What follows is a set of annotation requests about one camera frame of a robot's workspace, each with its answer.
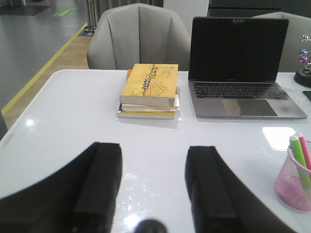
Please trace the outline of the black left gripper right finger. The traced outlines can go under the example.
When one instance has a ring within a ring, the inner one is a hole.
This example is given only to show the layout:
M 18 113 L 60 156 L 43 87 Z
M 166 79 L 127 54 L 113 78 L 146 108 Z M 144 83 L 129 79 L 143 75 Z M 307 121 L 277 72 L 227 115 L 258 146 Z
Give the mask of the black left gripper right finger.
M 197 233 L 292 233 L 231 171 L 215 147 L 188 150 L 185 181 Z

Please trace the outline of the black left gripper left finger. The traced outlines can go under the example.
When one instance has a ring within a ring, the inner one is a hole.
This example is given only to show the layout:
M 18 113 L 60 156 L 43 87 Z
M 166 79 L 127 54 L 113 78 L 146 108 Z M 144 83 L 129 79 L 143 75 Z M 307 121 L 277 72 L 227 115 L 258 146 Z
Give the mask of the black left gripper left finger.
M 95 142 L 47 178 L 0 200 L 3 233 L 108 233 L 122 176 L 119 144 Z

